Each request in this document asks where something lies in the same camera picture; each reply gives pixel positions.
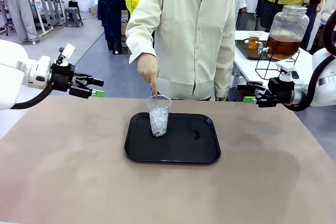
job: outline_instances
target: ice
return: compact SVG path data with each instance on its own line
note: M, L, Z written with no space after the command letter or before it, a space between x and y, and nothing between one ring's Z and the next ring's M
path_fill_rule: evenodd
M154 136L163 136L167 131L168 110L157 106L151 109L149 117L151 120L152 133Z

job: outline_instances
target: black tray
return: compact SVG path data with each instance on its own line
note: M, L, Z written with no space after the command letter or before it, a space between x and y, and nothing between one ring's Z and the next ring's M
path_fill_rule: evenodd
M211 164L221 156L213 121L200 114L169 114L167 133L152 135L148 113L131 118L125 155L138 162Z
M238 48L238 50L244 55L244 57L246 59L249 60L269 60L270 58L267 55L262 54L261 56L258 54L258 48L256 49L249 49L247 47L247 43L245 43L245 40L247 39L243 39L243 40L236 40L236 47Z

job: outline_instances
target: black bag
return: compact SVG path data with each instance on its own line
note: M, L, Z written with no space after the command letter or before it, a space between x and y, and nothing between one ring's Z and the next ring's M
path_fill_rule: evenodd
M76 7L80 11L79 6L78 6L78 2L75 1L75 0L70 0L69 1L69 7ZM72 16L71 13L69 13L69 21L73 21L73 16Z

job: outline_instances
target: amber liquid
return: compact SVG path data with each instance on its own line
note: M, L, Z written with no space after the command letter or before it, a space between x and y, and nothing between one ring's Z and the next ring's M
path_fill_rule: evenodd
M257 49L258 48L258 42L259 38L258 37L250 37L248 40L248 45L247 47L249 49Z
M291 38L288 36L281 36L278 40L269 36L266 43L266 47L269 48L268 57L272 57L272 59L276 60L284 60L292 57L299 50L301 42L287 41L291 41Z

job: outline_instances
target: gray pants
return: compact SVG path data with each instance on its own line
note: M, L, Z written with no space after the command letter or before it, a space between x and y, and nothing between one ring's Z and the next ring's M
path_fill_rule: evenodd
M19 42L37 39L37 31L28 0L6 0Z
M256 19L254 18L254 13L242 13L240 15L238 30L244 31L254 31L256 28ZM264 29L260 26L260 20L257 24L256 31L263 31Z

